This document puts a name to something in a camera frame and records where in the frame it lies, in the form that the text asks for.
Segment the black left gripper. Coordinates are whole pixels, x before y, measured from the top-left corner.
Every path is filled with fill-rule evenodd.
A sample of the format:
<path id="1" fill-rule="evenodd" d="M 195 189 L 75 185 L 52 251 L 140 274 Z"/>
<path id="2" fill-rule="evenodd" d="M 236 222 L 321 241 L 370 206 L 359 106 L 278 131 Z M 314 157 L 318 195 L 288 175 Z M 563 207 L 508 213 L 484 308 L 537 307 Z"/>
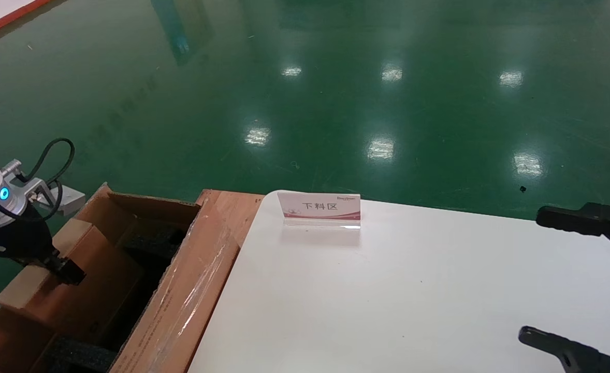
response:
<path id="1" fill-rule="evenodd" d="M 0 227 L 0 257 L 24 264 L 41 265 L 54 274 L 59 282 L 80 285 L 86 277 L 85 272 L 70 258 L 58 256 L 49 227 L 42 215 L 33 206 L 28 206 L 21 217 L 38 220 L 14 220 Z"/>

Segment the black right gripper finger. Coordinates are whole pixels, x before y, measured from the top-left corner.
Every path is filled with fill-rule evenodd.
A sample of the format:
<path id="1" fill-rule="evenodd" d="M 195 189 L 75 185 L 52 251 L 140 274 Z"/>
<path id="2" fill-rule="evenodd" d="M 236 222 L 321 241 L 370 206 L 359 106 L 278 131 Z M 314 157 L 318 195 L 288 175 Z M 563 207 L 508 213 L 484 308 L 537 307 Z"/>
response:
<path id="1" fill-rule="evenodd" d="M 542 206 L 535 217 L 537 225 L 610 240 L 610 205 L 586 203 L 578 210 Z"/>
<path id="2" fill-rule="evenodd" d="M 568 338 L 523 326 L 519 330 L 518 340 L 555 356 L 565 372 L 610 372 L 610 356 Z"/>

